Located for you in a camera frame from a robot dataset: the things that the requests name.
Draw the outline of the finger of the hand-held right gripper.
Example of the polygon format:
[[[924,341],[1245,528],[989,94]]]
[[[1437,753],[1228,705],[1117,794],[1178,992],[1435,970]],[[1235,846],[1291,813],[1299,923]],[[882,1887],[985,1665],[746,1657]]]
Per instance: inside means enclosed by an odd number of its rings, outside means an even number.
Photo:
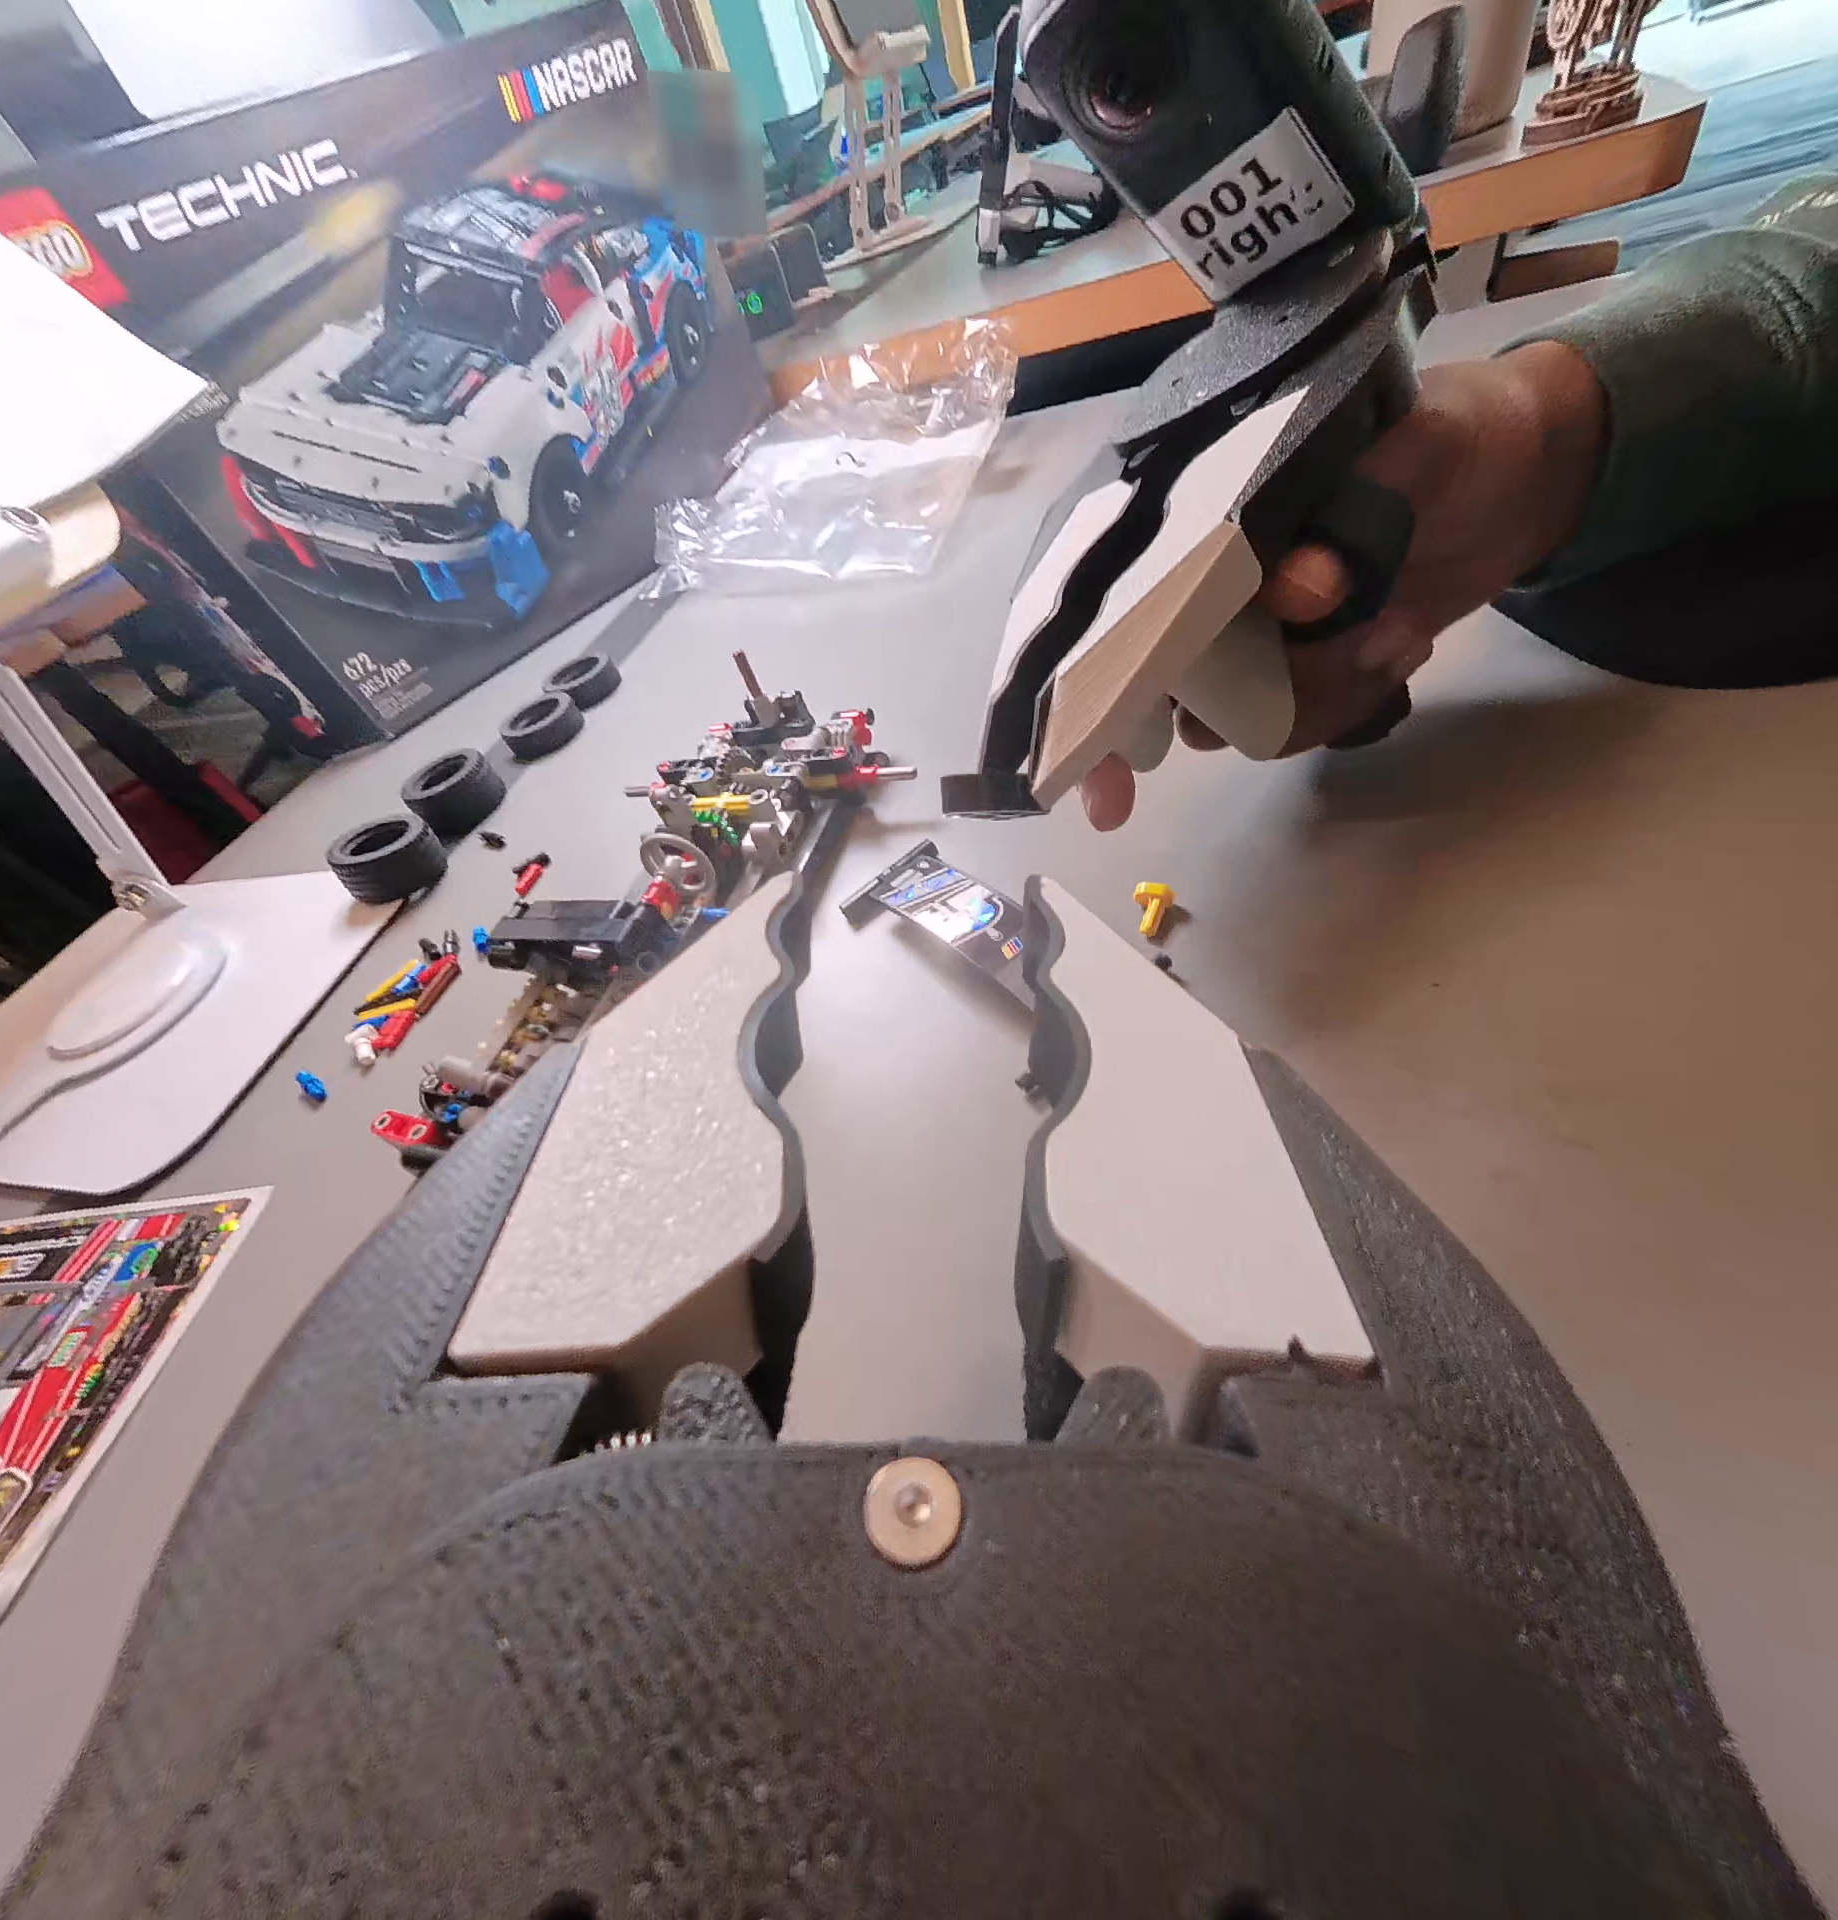
[[[1123,483],[1084,476],[1038,524],[1003,624],[981,726],[981,772],[1022,774],[1038,735],[1038,705],[1088,616],[1059,611],[1075,571],[1123,516]]]
[[[1125,474],[1102,449],[1099,476],[1123,483],[1123,516],[1075,571],[1059,611],[1088,616],[1038,705],[1023,770],[1048,811],[1106,753],[1129,749],[1195,662],[1256,596],[1266,569],[1231,521],[1266,469],[1303,394],[1267,400],[1195,453],[1173,477]]]

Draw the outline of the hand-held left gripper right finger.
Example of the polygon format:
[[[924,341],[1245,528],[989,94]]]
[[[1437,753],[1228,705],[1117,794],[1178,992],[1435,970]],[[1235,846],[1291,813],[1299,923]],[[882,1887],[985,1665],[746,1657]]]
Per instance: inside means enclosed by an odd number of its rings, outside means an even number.
[[[1033,999],[1017,1315],[1023,1428],[1131,1369],[1163,1432],[1234,1432],[1228,1380],[1360,1387],[1377,1356],[1237,1035],[1050,876]]]

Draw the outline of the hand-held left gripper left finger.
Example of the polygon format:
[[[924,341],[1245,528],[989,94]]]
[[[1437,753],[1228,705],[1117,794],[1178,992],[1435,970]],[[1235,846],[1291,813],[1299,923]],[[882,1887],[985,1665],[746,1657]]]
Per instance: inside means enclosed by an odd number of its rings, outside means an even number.
[[[764,880],[574,1046],[452,1330],[468,1379],[598,1375],[662,1395],[718,1362],[785,1395],[813,1291],[798,1136],[807,903]]]

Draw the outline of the black holographic curved lego panel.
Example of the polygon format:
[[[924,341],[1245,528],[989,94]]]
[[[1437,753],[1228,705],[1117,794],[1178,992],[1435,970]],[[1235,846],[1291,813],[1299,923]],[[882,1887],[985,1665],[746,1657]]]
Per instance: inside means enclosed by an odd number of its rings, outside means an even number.
[[[893,918],[924,934],[993,991],[1037,1015],[1025,979],[1025,908],[1020,900],[944,860],[933,841],[919,841],[840,903],[847,927]]]

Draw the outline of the person's right forearm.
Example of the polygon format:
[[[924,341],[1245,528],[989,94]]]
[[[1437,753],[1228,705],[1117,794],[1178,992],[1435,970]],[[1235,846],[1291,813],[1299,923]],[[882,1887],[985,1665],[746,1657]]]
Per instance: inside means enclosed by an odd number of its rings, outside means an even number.
[[[1575,535],[1519,588],[1838,495],[1838,173],[1782,182],[1526,345],[1591,369],[1605,437]]]

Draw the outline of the pile of small lego pins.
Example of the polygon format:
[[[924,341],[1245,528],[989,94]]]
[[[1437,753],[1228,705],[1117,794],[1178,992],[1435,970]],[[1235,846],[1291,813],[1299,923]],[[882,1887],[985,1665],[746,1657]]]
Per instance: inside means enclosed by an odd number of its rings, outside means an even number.
[[[344,1047],[357,1070],[393,1052],[460,975],[460,936],[421,938],[412,961],[363,999],[346,1026]]]

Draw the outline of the lego car chassis assembly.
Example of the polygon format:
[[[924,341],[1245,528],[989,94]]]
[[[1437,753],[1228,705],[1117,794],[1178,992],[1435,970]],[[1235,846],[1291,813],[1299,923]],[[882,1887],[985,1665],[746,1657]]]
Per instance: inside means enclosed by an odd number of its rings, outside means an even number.
[[[541,879],[471,931],[471,951],[520,986],[485,1042],[427,1059],[411,1105],[376,1112],[372,1139],[411,1174],[460,1144],[550,1046],[617,1011],[763,882],[829,864],[870,798],[916,780],[873,741],[870,708],[817,716],[798,690],[764,690],[742,653],[733,661],[740,717],[710,725],[690,754],[627,788],[652,826],[622,893],[548,900]]]

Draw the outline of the lego set box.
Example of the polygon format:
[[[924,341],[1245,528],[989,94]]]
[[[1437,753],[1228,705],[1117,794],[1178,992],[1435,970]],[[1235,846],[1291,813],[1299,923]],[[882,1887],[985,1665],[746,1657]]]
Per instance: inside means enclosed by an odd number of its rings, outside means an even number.
[[[654,563],[764,377],[627,4],[0,4],[0,234],[200,396],[105,483],[148,678],[400,735]]]

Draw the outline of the lego instruction booklet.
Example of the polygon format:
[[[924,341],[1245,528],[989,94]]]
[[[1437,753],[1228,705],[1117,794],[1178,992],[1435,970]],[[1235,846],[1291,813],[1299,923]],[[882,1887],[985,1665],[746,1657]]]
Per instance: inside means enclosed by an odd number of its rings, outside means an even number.
[[[217,396],[0,236],[0,510],[103,481]]]

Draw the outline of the person's right hand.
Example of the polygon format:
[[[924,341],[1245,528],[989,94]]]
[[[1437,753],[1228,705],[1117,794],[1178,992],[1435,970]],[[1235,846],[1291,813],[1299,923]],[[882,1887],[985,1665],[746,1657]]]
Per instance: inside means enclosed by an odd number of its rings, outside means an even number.
[[[1605,430],[1596,374],[1564,344],[1421,374],[1411,412],[1353,466],[1355,477],[1407,502],[1405,563],[1372,620],[1291,650],[1296,717],[1281,757],[1369,725],[1427,666],[1447,625],[1575,535]]]

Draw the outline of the empty clear plastic bag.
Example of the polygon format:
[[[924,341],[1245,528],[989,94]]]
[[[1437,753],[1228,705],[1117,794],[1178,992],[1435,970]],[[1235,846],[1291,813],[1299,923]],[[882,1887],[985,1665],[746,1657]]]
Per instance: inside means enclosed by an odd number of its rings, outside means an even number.
[[[728,455],[707,497],[654,512],[645,601],[919,579],[976,488],[1017,383],[1008,323],[823,361]]]

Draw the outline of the wooden gear model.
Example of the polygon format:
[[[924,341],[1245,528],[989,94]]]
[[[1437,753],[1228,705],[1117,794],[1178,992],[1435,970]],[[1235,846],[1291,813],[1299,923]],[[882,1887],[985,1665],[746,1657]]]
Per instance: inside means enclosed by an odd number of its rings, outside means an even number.
[[[1639,117],[1637,39],[1655,3],[1546,3],[1553,84],[1536,100],[1520,150],[1622,128]]]

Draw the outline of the white book stand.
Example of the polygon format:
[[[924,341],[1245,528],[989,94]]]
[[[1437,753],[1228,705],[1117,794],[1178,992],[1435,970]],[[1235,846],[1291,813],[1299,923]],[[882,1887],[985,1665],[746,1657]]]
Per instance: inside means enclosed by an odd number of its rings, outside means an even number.
[[[0,509],[0,636],[115,552],[95,486]],[[0,1002],[0,1187],[108,1195],[215,1128],[396,915],[325,871],[169,882],[0,656],[0,735],[115,908]]]

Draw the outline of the dark cloth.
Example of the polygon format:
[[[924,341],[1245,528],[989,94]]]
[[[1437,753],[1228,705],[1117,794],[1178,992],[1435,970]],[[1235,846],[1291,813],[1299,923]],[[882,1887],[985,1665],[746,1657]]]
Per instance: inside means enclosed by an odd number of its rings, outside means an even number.
[[[1648,575],[1512,590],[1496,609],[1607,675],[1678,690],[1765,690],[1838,679],[1838,585]]]

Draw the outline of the wooden frame stand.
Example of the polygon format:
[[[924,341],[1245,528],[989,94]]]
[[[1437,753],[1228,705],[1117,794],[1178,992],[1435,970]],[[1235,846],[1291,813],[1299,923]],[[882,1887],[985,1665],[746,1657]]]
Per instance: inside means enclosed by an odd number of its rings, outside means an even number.
[[[906,209],[906,75],[932,56],[932,32],[916,3],[809,3],[809,18],[838,72],[842,192],[852,249],[863,265],[932,236],[932,222]]]

